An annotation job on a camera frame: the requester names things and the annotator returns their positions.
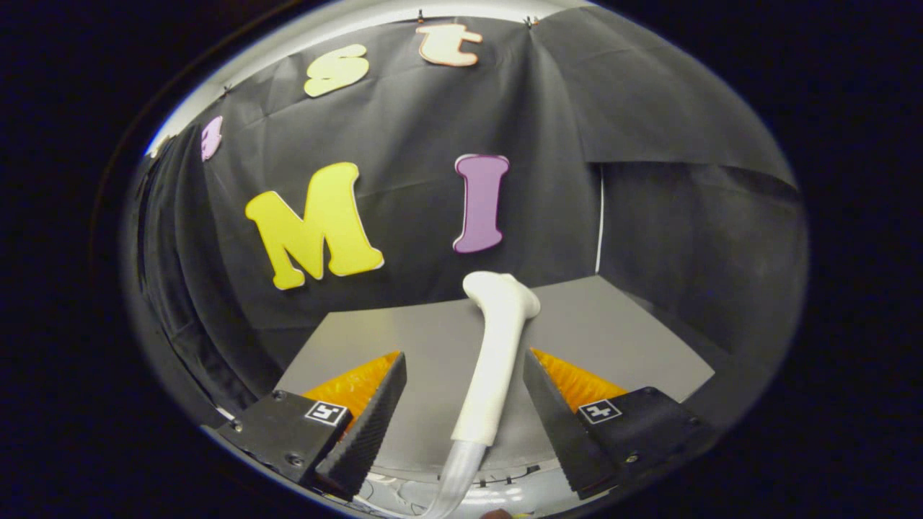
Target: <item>gray table surface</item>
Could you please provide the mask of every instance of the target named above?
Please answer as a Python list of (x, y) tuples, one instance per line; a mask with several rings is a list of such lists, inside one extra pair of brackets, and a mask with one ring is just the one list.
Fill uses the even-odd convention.
[[(526, 323), (497, 439), (482, 470), (554, 459), (522, 382), (534, 347), (633, 391), (654, 386), (683, 402), (714, 371), (647, 311), (599, 276), (533, 289), (542, 312)], [(438, 473), (451, 446), (484, 332), (468, 299), (331, 312), (276, 389), (303, 393), (390, 351), (402, 350), (407, 385), (375, 467)]]

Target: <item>foam letter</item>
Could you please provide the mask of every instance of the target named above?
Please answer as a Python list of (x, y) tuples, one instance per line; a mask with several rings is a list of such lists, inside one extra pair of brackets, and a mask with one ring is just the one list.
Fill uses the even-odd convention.
[(368, 60), (363, 45), (350, 45), (330, 51), (311, 62), (307, 68), (310, 78), (305, 83), (305, 93), (318, 97), (325, 93), (352, 85), (368, 72)]
[(202, 130), (202, 162), (207, 161), (218, 150), (218, 145), (222, 143), (222, 121), (220, 115), (211, 119), (205, 129)]
[(315, 279), (324, 275), (324, 240), (330, 249), (330, 271), (338, 276), (373, 271), (385, 264), (381, 251), (368, 243), (355, 207), (353, 187), (359, 168), (335, 163), (321, 168), (307, 185), (305, 219), (298, 218), (275, 191), (257, 195), (245, 214), (257, 224), (280, 290), (305, 284), (305, 275), (289, 260), (292, 255)]
[(500, 178), (509, 170), (509, 160), (500, 155), (462, 155), (455, 171), (464, 177), (464, 222), (461, 236), (452, 246), (455, 252), (477, 252), (500, 243), (497, 204)]
[(420, 45), (420, 55), (426, 61), (436, 65), (471, 66), (477, 63), (477, 54), (463, 53), (462, 42), (480, 43), (484, 37), (476, 32), (468, 32), (463, 25), (429, 25), (417, 28), (418, 33), (425, 34)]

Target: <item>letter i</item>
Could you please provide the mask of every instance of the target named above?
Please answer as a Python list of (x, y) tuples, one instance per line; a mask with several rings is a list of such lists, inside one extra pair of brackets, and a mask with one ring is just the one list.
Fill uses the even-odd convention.
[(501, 155), (462, 155), (455, 161), (455, 171), (464, 178), (464, 221), (452, 244), (455, 252), (478, 252), (503, 239), (497, 205), (500, 179), (508, 170), (509, 160)]

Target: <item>yellow letter m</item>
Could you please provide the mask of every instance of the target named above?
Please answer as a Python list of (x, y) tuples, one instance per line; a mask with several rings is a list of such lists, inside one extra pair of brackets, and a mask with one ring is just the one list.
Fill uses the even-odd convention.
[(359, 168), (335, 163), (321, 168), (307, 185), (305, 219), (292, 211), (275, 191), (257, 195), (245, 214), (257, 224), (280, 290), (305, 284), (292, 255), (315, 279), (324, 275), (324, 240), (330, 249), (330, 271), (338, 276), (373, 271), (385, 264), (381, 251), (368, 243), (355, 206), (353, 185)]

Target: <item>black metal bracket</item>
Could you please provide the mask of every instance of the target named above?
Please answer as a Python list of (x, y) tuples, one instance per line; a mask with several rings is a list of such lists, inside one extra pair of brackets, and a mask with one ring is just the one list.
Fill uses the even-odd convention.
[(349, 408), (275, 391), (250, 405), (217, 432), (278, 474), (352, 501), (388, 430), (407, 382), (399, 354), (349, 432)]
[(668, 472), (714, 437), (713, 428), (653, 387), (573, 413), (534, 354), (526, 355), (522, 379), (570, 489), (581, 499)]

